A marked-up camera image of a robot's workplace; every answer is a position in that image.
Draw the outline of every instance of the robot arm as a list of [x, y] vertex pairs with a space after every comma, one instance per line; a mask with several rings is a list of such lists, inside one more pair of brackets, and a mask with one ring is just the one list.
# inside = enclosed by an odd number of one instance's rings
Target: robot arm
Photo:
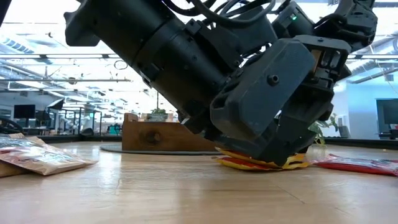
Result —
[[[329, 118], [333, 86], [350, 75], [348, 54], [376, 33], [374, 0], [342, 0], [316, 24], [289, 0], [276, 11], [275, 0], [230, 0], [215, 12], [215, 0], [187, 1], [195, 7], [82, 0], [65, 13], [67, 44], [102, 40], [178, 109], [191, 132], [278, 165], [313, 143], [308, 127]], [[206, 19], [184, 24], [172, 11]], [[273, 23], [268, 13], [278, 14]]]

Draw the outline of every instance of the wooden table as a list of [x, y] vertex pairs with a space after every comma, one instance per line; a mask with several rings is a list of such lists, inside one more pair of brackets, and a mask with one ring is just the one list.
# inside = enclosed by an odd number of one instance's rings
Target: wooden table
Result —
[[[0, 179], [0, 223], [397, 223], [398, 178], [309, 167], [250, 173], [210, 156], [148, 156], [56, 144], [95, 166]], [[310, 157], [398, 159], [398, 151], [313, 147]]]

